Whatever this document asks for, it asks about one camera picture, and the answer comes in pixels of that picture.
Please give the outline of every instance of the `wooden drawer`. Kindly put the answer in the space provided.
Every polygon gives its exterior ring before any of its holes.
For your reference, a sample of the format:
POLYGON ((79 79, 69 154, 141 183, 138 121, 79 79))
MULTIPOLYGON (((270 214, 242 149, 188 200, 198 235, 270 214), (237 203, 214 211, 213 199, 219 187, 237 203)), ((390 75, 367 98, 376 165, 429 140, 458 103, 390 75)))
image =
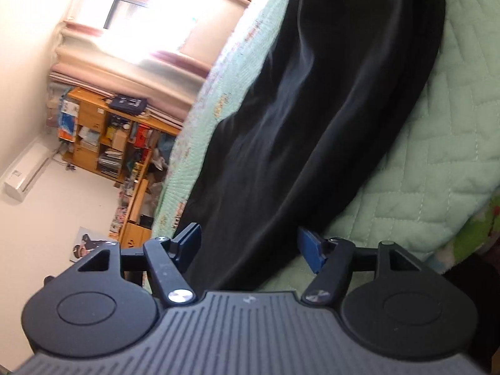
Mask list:
POLYGON ((104 110, 92 104, 80 102, 78 124, 102 132, 104 129, 104 110))
POLYGON ((96 152, 76 145, 73 153, 73 163, 83 169, 95 170, 97 166, 97 156, 98 154, 96 152))
POLYGON ((151 238, 152 231, 147 228, 127 223, 124 227, 125 234, 123 235, 121 246, 122 248, 138 248, 141 247, 148 239, 151 238))

